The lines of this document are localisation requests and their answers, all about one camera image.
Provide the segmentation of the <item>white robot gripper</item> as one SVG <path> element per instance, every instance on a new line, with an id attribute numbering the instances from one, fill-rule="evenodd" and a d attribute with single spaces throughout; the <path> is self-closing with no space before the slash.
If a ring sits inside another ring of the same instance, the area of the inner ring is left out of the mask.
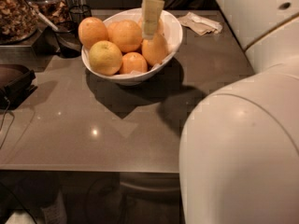
<path id="1" fill-rule="evenodd" d="M 164 9 L 164 0 L 142 1 L 142 35 L 144 39 L 152 39 L 157 31 L 159 19 Z"/>

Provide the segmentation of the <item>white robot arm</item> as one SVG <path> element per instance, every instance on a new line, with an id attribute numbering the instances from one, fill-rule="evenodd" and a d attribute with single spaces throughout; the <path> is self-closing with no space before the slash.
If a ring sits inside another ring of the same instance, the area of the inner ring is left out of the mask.
<path id="1" fill-rule="evenodd" d="M 216 0 L 254 70 L 186 120 L 186 224 L 299 224 L 299 0 Z"/>

